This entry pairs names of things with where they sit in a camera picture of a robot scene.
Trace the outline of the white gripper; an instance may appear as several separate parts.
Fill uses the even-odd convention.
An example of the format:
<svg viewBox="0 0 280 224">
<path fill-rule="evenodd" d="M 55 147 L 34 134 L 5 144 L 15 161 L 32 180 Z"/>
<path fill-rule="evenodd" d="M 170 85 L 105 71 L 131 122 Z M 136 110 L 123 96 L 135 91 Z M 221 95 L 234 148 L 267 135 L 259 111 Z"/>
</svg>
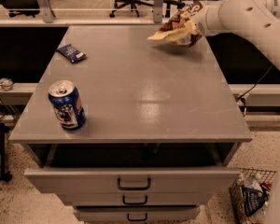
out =
<svg viewBox="0 0 280 224">
<path fill-rule="evenodd" d="M 223 31 L 218 11 L 218 6 L 206 6 L 193 16 L 196 30 L 200 35 L 213 36 Z"/>
</svg>

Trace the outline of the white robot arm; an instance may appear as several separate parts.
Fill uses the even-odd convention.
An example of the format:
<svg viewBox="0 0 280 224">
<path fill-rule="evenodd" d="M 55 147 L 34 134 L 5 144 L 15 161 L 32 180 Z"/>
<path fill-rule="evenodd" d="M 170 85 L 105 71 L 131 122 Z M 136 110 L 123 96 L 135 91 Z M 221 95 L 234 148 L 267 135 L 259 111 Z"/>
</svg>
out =
<svg viewBox="0 0 280 224">
<path fill-rule="evenodd" d="M 220 0 L 193 16 L 200 35 L 234 33 L 252 43 L 280 71 L 280 20 L 265 0 Z M 280 166 L 263 224 L 280 224 Z"/>
</svg>

